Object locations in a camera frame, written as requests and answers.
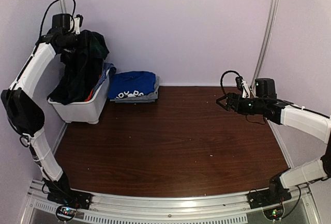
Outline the dark green plaid shirt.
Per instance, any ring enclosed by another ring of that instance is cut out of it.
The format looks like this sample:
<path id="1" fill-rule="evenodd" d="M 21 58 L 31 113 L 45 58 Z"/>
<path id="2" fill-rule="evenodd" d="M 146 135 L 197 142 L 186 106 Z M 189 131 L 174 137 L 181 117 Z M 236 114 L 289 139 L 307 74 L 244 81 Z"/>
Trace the dark green plaid shirt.
<path id="1" fill-rule="evenodd" d="M 81 31 L 79 45 L 64 51 L 60 58 L 65 64 L 64 74 L 48 99 L 68 105 L 83 102 L 90 95 L 101 76 L 103 63 L 109 54 L 103 35 L 89 30 Z"/>

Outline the blue t-shirt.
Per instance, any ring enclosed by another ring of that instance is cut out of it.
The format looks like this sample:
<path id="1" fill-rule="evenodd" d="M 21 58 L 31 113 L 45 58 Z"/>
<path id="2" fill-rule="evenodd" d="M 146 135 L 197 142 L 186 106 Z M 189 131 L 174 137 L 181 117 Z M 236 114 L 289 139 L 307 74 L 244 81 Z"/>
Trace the blue t-shirt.
<path id="1" fill-rule="evenodd" d="M 108 98 L 124 99 L 145 96 L 154 92 L 156 75 L 148 71 L 129 71 L 115 74 L 110 81 Z"/>

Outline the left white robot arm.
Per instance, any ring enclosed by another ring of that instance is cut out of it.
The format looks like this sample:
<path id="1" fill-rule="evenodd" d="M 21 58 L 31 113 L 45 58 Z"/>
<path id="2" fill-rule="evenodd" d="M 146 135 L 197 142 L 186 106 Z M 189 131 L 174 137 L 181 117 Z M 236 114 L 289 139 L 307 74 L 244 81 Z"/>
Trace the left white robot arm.
<path id="1" fill-rule="evenodd" d="M 48 64 L 64 49 L 72 49 L 80 43 L 80 27 L 83 17 L 78 14 L 56 14 L 46 35 L 38 38 L 33 51 L 16 79 L 1 93 L 1 101 L 13 130 L 27 147 L 38 165 L 46 184 L 54 189 L 55 198 L 62 205 L 74 201 L 65 172 L 57 163 L 46 139 L 45 114 L 33 98 L 39 80 Z"/>

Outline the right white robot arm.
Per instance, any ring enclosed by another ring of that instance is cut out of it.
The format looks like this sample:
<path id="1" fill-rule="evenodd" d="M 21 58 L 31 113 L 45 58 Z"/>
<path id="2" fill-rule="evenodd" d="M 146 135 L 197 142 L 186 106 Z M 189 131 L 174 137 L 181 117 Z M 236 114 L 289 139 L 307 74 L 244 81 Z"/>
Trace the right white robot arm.
<path id="1" fill-rule="evenodd" d="M 271 78 L 255 80 L 254 97 L 248 93 L 246 82 L 241 76 L 236 77 L 236 82 L 241 93 L 224 93 L 216 99 L 217 105 L 244 116 L 261 115 L 274 124 L 294 128 L 327 145 L 323 156 L 272 177 L 269 189 L 265 193 L 265 200 L 270 204 L 276 204 L 284 197 L 287 189 L 329 179 L 330 117 L 278 99 L 275 81 Z"/>

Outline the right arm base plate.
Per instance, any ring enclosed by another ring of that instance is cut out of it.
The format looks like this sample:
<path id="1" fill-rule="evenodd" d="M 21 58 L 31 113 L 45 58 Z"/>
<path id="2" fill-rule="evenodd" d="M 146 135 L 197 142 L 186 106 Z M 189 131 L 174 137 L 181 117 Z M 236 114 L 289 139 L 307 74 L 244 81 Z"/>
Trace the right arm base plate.
<path id="1" fill-rule="evenodd" d="M 292 199 L 291 194 L 287 190 L 272 196 L 269 189 L 251 189 L 246 194 L 246 197 L 251 209 L 280 204 L 282 201 Z"/>

